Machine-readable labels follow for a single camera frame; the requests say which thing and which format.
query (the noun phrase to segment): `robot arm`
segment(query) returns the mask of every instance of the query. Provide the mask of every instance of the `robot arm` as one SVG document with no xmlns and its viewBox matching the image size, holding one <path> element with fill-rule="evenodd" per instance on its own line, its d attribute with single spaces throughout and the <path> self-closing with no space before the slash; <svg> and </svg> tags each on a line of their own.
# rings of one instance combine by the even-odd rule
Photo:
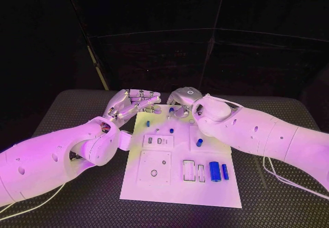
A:
<svg viewBox="0 0 329 228">
<path fill-rule="evenodd" d="M 246 108 L 231 108 L 226 100 L 203 96 L 185 87 L 168 100 L 182 104 L 175 113 L 185 117 L 192 112 L 201 132 L 231 147 L 254 155 L 276 158 L 309 173 L 329 190 L 329 134 L 314 131 L 270 114 Z"/>
<path fill-rule="evenodd" d="M 103 117 L 35 137 L 0 153 L 0 206 L 29 199 L 71 181 L 89 168 L 107 164 L 117 148 L 129 150 L 120 127 L 138 112 L 161 113 L 161 94 L 122 90 Z M 70 159 L 70 152 L 80 159 Z"/>
</svg>

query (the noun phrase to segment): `cable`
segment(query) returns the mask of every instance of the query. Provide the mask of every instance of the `cable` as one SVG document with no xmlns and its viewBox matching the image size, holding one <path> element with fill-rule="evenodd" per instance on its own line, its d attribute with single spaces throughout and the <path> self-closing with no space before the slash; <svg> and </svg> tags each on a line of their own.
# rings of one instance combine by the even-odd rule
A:
<svg viewBox="0 0 329 228">
<path fill-rule="evenodd" d="M 299 184 L 296 184 L 295 182 L 292 182 L 291 180 L 288 180 L 286 178 L 283 178 L 282 176 L 279 176 L 279 175 L 276 174 L 276 169 L 275 169 L 275 166 L 273 166 L 272 158 L 269 158 L 269 161 L 270 161 L 270 165 L 272 165 L 272 168 L 273 168 L 273 172 L 266 168 L 266 157 L 263 157 L 263 167 L 265 167 L 266 171 L 267 171 L 270 174 L 273 174 L 273 175 L 276 176 L 276 178 L 278 178 L 282 182 L 285 182 L 286 184 L 292 185 L 292 186 L 296 187 L 296 188 L 301 188 L 301 189 L 306 190 L 306 191 L 311 192 L 312 194 L 315 194 L 315 195 L 318 195 L 319 197 L 322 197 L 322 198 L 325 198 L 325 199 L 329 200 L 329 196 L 327 196 L 327 195 L 318 193 L 317 191 L 312 191 L 311 189 L 305 188 L 304 186 L 301 186 Z"/>
<path fill-rule="evenodd" d="M 0 211 L 0 213 L 13 205 L 15 203 L 12 203 L 2 211 Z"/>
<path fill-rule="evenodd" d="M 34 207 L 34 208 L 29 209 L 29 210 L 25 210 L 25 211 L 22 211 L 22 212 L 19 212 L 19 213 L 15 214 L 15 215 L 11 215 L 11 216 L 8 216 L 8 217 L 5 217 L 5 218 L 0 218 L 0 221 L 9 219 L 9 218 L 12 218 L 12 217 L 15 217 L 16 215 L 25 214 L 26 212 L 35 210 L 35 209 L 39 208 L 42 205 L 45 205 L 45 203 L 47 203 L 47 202 L 55 197 L 55 195 L 60 193 L 60 191 L 63 190 L 64 186 L 65 186 L 65 184 L 61 186 L 61 188 L 58 189 L 58 191 L 55 192 L 55 194 L 52 195 L 52 197 L 51 197 L 39 206 Z"/>
</svg>

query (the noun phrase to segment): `textured tabletop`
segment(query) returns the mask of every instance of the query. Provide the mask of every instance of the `textured tabletop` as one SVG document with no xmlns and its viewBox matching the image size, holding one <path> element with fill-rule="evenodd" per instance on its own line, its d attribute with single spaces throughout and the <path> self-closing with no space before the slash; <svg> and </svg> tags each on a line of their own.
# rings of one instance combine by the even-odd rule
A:
<svg viewBox="0 0 329 228">
<path fill-rule="evenodd" d="M 64 91 L 50 108 L 35 136 L 84 124 L 103 115 L 116 91 Z M 164 104 L 169 94 L 162 94 Z M 282 97 L 221 96 L 262 110 L 292 124 L 318 130 L 304 104 Z M 122 127 L 133 132 L 135 120 Z M 233 149 L 243 209 L 120 200 L 129 152 L 117 151 L 112 161 L 93 167 L 35 211 L 0 222 L 0 227 L 329 227 L 329 201 L 282 183 L 263 169 L 263 158 Z M 325 188 L 301 170 L 275 161 L 279 175 L 327 194 Z M 16 203 L 2 216 L 39 205 L 55 191 Z"/>
</svg>

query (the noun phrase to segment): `blue battery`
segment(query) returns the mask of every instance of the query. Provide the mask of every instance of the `blue battery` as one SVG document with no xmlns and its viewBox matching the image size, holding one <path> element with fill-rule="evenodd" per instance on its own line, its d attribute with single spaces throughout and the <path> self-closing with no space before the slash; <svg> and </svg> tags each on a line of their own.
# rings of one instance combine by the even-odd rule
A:
<svg viewBox="0 0 329 228">
<path fill-rule="evenodd" d="M 211 181 L 220 182 L 221 181 L 220 163 L 217 161 L 210 162 L 210 167 L 211 167 Z"/>
<path fill-rule="evenodd" d="M 223 173 L 224 173 L 224 179 L 228 180 L 228 167 L 227 167 L 227 164 L 223 164 Z"/>
<path fill-rule="evenodd" d="M 198 147 L 201 147 L 203 142 L 204 142 L 204 140 L 203 140 L 203 139 L 200 139 L 200 140 L 198 140 L 198 142 L 197 142 L 197 146 L 198 146 Z"/>
</svg>

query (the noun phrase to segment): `dark background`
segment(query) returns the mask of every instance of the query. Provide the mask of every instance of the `dark background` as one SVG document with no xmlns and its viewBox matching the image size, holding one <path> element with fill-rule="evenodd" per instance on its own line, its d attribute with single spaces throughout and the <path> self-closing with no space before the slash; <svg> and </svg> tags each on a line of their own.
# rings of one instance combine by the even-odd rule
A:
<svg viewBox="0 0 329 228">
<path fill-rule="evenodd" d="M 2 150 L 61 91 L 104 89 L 87 45 L 110 89 L 292 97 L 329 132 L 328 1 L 26 0 L 2 11 Z"/>
</svg>

